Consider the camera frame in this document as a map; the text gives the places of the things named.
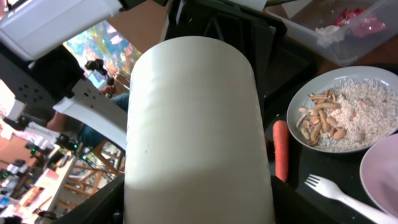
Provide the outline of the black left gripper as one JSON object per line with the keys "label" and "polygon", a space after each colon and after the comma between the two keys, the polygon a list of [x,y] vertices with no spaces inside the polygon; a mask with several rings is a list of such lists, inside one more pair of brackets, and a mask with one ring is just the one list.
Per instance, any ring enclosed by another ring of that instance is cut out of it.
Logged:
{"label": "black left gripper", "polygon": [[164,39],[195,35],[232,45],[249,60],[262,103],[271,52],[286,32],[287,28],[281,20],[237,3],[174,0],[170,2]]}

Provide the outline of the pale pink bowl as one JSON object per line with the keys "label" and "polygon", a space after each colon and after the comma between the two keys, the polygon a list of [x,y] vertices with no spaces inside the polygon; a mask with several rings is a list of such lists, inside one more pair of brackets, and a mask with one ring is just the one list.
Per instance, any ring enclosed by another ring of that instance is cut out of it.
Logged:
{"label": "pale pink bowl", "polygon": [[397,216],[397,134],[371,146],[362,158],[359,174],[368,197],[384,212]]}

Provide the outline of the red snack wrapper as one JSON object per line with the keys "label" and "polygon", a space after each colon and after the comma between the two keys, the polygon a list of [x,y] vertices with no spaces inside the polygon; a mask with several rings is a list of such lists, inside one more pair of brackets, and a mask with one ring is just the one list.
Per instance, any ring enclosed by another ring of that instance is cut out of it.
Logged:
{"label": "red snack wrapper", "polygon": [[356,37],[366,37],[367,35],[376,34],[387,29],[385,23],[381,22],[375,14],[358,19],[365,11],[365,8],[360,7],[352,10],[346,8],[332,24],[338,27],[351,25],[351,33]]}

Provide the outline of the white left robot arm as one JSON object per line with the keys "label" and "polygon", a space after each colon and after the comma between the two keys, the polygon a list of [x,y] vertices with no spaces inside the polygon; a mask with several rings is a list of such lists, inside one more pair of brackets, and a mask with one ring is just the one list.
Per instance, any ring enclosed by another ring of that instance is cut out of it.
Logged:
{"label": "white left robot arm", "polygon": [[[88,97],[90,84],[76,58],[63,46],[73,36],[96,23],[138,5],[137,1],[18,1],[1,2],[1,78],[16,96],[6,123],[18,130],[47,130],[23,116],[27,105],[53,108],[84,121],[121,150],[128,147],[131,132],[128,114],[107,103],[102,95]],[[207,39],[199,21],[208,21],[217,13],[237,22],[250,22],[253,30],[240,34],[232,46],[251,64],[253,88],[261,90],[258,60],[267,60],[271,52],[260,39],[284,35],[281,21],[266,17],[254,9],[231,1],[170,1],[165,41]]]}

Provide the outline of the white paper cup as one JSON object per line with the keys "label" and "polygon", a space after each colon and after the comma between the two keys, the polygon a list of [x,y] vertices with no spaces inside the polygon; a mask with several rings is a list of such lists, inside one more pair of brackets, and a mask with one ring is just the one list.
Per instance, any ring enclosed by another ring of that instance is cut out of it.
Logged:
{"label": "white paper cup", "polygon": [[254,72],[231,45],[178,37],[131,74],[125,223],[274,223]]}

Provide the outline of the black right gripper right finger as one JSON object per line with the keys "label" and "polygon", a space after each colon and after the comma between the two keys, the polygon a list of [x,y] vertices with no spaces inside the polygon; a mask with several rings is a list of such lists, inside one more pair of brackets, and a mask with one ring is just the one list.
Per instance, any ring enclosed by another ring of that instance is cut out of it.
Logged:
{"label": "black right gripper right finger", "polygon": [[277,224],[339,224],[323,213],[293,188],[276,176],[271,176],[275,222]]}

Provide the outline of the grey plate with food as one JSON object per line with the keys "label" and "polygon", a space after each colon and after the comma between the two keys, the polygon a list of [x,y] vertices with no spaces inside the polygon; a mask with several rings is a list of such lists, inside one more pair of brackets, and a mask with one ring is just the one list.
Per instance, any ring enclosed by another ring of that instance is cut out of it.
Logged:
{"label": "grey plate with food", "polygon": [[326,72],[296,92],[287,124],[299,143],[316,151],[369,148],[397,131],[397,74],[370,66]]}

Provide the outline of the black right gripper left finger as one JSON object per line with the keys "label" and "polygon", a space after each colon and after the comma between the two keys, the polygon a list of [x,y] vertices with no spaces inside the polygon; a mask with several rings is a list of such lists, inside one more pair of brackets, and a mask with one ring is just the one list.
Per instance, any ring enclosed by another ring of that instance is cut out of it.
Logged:
{"label": "black right gripper left finger", "polygon": [[122,224],[123,214],[124,175],[120,175],[52,224]]}

